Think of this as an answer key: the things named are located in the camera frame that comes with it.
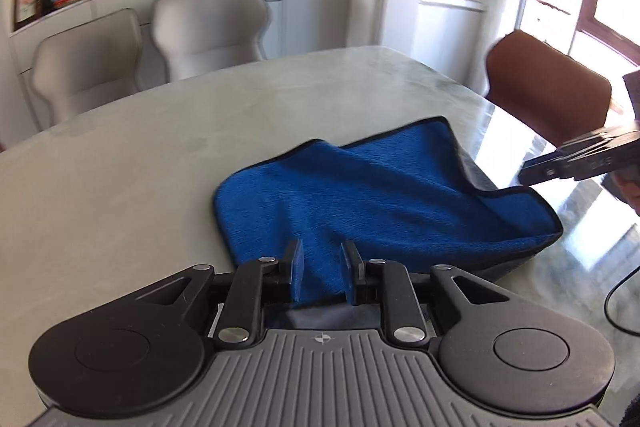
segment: black cable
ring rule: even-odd
[[[609,292],[609,295],[607,295],[607,298],[604,299],[604,316],[607,317],[607,320],[609,321],[609,323],[617,330],[623,331],[628,335],[633,335],[634,337],[640,337],[640,331],[630,330],[628,328],[625,328],[624,326],[620,326],[615,320],[611,318],[611,315],[609,315],[609,299],[612,297],[613,293],[615,293],[615,291],[618,288],[620,288],[620,286],[622,286],[625,282],[631,279],[631,277],[633,277],[639,271],[640,271],[640,266],[638,266],[635,270],[633,270],[633,272],[626,275],[623,280],[621,280],[619,283],[613,286],[613,288]]]

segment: framed photo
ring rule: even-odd
[[[14,0],[14,31],[39,19],[41,12],[38,0]]]

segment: towel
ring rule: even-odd
[[[311,140],[236,172],[213,204],[236,264],[281,257],[289,240],[303,241],[303,304],[344,292],[340,244],[348,239],[363,259],[424,273],[439,263],[473,272],[528,259],[562,235],[532,188],[475,187],[444,117],[344,147]]]

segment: red window frame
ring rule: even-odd
[[[576,31],[606,44],[636,66],[640,66],[640,46],[597,20],[597,4],[598,0],[582,0]]]

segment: marble tabletop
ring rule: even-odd
[[[53,324],[186,266],[232,263],[210,209],[228,175],[312,138],[346,144],[445,116],[498,187],[551,147],[485,99],[380,47],[248,64],[89,111],[0,155],[0,425],[42,410],[31,345]],[[638,218],[597,180],[537,190],[564,237],[501,284],[598,328],[617,368],[602,412],[640,392],[640,339],[606,323],[607,291],[640,263]],[[613,302],[640,327],[640,277]]]

